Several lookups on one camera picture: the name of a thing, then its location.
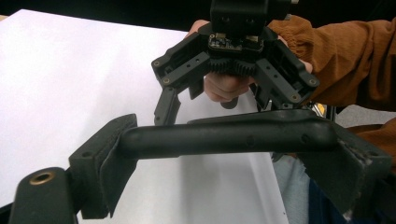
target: human hand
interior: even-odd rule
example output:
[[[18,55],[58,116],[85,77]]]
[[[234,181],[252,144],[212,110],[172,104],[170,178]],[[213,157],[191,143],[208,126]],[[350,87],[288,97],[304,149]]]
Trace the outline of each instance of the human hand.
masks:
[[[196,21],[188,34],[189,36],[194,32],[198,32],[198,29],[209,23],[209,21],[199,20]],[[287,46],[288,43],[281,36],[279,39]],[[300,60],[304,65],[305,69],[308,73],[312,73],[313,67],[311,63],[304,62]],[[255,80],[253,77],[237,77],[230,76],[227,74],[217,74],[217,73],[208,73],[205,76],[204,81],[204,90],[207,96],[214,102],[226,103],[230,102],[233,98],[245,93],[248,91],[248,86],[254,83]]]

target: white table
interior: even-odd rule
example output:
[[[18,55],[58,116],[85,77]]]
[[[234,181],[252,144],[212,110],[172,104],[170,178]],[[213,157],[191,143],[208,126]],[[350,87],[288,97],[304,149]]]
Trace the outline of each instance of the white table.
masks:
[[[110,120],[153,125],[161,93],[150,63],[185,33],[21,10],[0,22],[0,206],[19,181],[68,157]],[[225,110],[186,92],[177,123]],[[80,223],[288,223],[267,153],[140,161],[113,218]]]

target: orange sleeve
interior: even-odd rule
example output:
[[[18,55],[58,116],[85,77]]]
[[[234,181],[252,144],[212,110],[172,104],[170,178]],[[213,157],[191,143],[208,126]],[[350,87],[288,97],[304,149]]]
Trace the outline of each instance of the orange sleeve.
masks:
[[[292,16],[290,21],[272,21],[269,27],[298,58],[312,63],[320,80],[311,97],[314,102],[396,111],[396,18],[313,28],[309,21]],[[352,131],[387,151],[396,171],[396,119],[378,127]]]

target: sleeve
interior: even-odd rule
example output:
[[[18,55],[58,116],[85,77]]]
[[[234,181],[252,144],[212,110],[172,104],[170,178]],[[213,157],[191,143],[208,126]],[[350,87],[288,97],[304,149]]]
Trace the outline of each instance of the sleeve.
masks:
[[[396,111],[396,18],[313,28],[309,21],[292,16],[269,27],[298,58],[312,63],[320,80],[311,97],[314,102]],[[376,128],[351,131],[388,152],[396,172],[396,118]]]

